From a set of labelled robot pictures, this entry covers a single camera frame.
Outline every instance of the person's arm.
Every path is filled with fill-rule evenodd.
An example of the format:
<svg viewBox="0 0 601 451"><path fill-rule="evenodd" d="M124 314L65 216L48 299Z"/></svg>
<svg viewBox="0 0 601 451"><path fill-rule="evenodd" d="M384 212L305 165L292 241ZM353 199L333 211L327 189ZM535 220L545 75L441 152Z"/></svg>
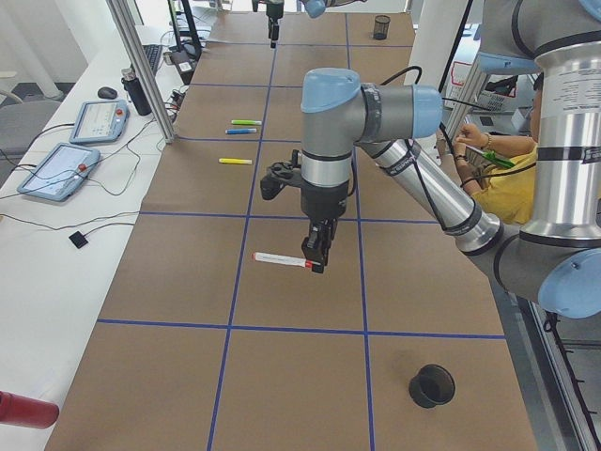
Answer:
<svg viewBox="0 0 601 451"><path fill-rule="evenodd" d="M473 177L471 166L466 159L466 147L462 143L455 143L455 169L461 179L461 187L467 194L472 195L482 191L480 183Z"/></svg>
<svg viewBox="0 0 601 451"><path fill-rule="evenodd" d="M526 155L536 147L536 141L529 136L504 136L482 133L473 124L466 124L461 127L461 131L455 141L474 146L475 148L494 150L507 158Z"/></svg>

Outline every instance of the keyboard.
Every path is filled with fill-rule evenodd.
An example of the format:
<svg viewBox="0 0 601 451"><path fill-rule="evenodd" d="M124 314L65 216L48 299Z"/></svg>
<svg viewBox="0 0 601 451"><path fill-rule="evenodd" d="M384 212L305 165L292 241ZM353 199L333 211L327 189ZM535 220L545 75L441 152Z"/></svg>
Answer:
<svg viewBox="0 0 601 451"><path fill-rule="evenodd" d="M152 73L157 73L162 59L162 45L147 44L142 47L144 47L144 52L146 53L146 58L148 58L148 63L150 63L150 67L152 68Z"/></svg>

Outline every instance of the chair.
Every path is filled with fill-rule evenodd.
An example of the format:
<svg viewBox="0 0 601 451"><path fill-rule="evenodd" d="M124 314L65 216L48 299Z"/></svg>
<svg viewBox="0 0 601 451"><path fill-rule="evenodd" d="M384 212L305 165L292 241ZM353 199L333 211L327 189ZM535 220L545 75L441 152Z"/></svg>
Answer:
<svg viewBox="0 0 601 451"><path fill-rule="evenodd" d="M0 72L0 78L11 78L16 72ZM60 101L23 101L11 92L0 89L0 95L6 96L14 104L0 108L0 186L21 160L31 141L53 116Z"/></svg>

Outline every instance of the black cup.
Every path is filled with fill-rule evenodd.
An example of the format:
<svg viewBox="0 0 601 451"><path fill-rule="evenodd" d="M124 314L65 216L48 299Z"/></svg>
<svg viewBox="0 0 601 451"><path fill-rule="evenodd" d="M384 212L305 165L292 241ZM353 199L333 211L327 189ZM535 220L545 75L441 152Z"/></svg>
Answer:
<svg viewBox="0 0 601 451"><path fill-rule="evenodd" d="M424 366L409 383L409 394L425 409L446 404L455 395L453 376L440 365Z"/></svg>
<svg viewBox="0 0 601 451"><path fill-rule="evenodd" d="M388 36L388 25L391 22L391 18L383 14L378 14L374 21L374 39L385 40Z"/></svg>

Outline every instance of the device screen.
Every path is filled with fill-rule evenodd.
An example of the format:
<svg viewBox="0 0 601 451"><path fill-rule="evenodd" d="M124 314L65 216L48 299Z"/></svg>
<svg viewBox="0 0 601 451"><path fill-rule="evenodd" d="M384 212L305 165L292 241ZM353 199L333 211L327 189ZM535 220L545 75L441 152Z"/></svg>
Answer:
<svg viewBox="0 0 601 451"><path fill-rule="evenodd" d="M23 188L44 194L57 194L77 175L77 166L89 156L89 152L78 148L61 146L53 156L36 169Z"/></svg>
<svg viewBox="0 0 601 451"><path fill-rule="evenodd" d="M80 127L77 130L77 137L99 138L110 135L116 106L115 101L102 101L86 105Z"/></svg>

